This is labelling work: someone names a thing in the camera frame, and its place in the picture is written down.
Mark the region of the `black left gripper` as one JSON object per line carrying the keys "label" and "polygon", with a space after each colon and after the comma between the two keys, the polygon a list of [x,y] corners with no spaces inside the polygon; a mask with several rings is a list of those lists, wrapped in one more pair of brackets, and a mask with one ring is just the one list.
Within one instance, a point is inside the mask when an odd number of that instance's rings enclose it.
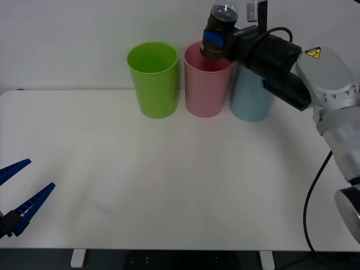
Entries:
{"label": "black left gripper", "polygon": [[[0,186],[31,162],[30,159],[25,159],[0,169]],[[6,215],[0,212],[0,239],[5,235],[8,237],[21,235],[55,187],[52,182],[15,210],[11,210]]]}

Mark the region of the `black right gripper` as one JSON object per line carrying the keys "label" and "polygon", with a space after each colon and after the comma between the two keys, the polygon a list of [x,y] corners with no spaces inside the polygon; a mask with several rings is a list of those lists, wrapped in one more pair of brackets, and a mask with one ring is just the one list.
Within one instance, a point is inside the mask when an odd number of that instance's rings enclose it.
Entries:
{"label": "black right gripper", "polygon": [[229,62],[236,62],[244,67],[260,67],[255,56],[255,40],[258,27],[251,25],[242,29],[236,27],[230,31],[204,30],[202,34],[203,53],[224,53]]}

